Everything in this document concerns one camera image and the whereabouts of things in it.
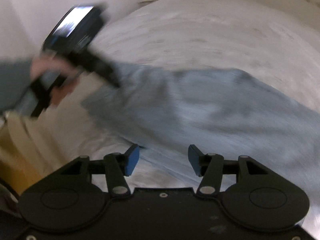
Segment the grey sleeve left forearm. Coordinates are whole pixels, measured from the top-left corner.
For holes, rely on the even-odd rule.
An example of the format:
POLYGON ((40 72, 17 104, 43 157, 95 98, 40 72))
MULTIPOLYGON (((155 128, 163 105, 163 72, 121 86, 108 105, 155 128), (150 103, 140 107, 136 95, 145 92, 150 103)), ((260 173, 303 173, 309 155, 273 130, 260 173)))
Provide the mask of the grey sleeve left forearm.
POLYGON ((1 114, 14 109, 31 84, 32 59, 1 59, 1 114))

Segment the person's left hand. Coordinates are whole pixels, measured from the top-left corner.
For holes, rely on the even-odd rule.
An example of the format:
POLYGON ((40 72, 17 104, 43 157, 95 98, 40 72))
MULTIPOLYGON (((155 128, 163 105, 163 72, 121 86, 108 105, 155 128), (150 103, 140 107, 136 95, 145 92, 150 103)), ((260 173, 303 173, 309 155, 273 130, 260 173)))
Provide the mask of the person's left hand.
POLYGON ((41 55, 32 59, 30 67, 30 80, 35 81, 43 75, 61 76, 67 83, 54 87, 51 91, 50 104, 57 107, 61 101, 71 94, 79 84, 80 76, 76 68, 66 59, 58 56, 41 55))

